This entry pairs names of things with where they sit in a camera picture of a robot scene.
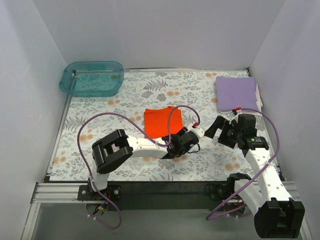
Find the orange t-shirt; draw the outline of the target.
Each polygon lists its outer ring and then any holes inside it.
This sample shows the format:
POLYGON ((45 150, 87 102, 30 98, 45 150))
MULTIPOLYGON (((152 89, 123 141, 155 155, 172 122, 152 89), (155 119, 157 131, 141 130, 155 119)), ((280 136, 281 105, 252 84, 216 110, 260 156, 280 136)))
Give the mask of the orange t-shirt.
MULTIPOLYGON (((144 131, 153 139, 162 138, 169 134, 168 119, 174 107, 168 106, 163 109, 148 109, 144 111, 144 131)), ((170 119, 170 133, 177 134, 184 127, 182 112, 175 109, 170 119)))

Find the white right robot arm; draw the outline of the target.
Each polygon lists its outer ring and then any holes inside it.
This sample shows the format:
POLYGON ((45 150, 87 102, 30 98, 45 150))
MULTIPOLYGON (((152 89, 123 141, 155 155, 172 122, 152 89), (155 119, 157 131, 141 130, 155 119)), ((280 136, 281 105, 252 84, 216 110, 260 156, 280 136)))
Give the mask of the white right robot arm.
POLYGON ((260 238, 296 239, 303 223, 305 207, 296 201, 282 183, 266 139, 257 135, 256 117, 238 114, 227 120, 218 116, 205 136, 213 138, 221 130, 218 142, 242 150, 254 177, 235 173, 227 179, 227 195, 241 198, 254 216, 254 227, 260 238))

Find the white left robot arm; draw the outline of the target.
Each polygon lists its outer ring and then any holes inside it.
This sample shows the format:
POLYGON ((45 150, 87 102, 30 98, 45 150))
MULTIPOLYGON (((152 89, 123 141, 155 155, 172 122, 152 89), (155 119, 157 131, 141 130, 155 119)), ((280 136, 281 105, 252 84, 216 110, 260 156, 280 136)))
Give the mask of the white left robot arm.
POLYGON ((182 128, 177 134, 153 140, 127 135, 117 129, 92 145, 94 168, 89 178, 89 194, 95 200, 106 196, 109 174, 129 158, 155 158, 172 160, 188 153, 199 144, 205 130, 197 125, 182 128))

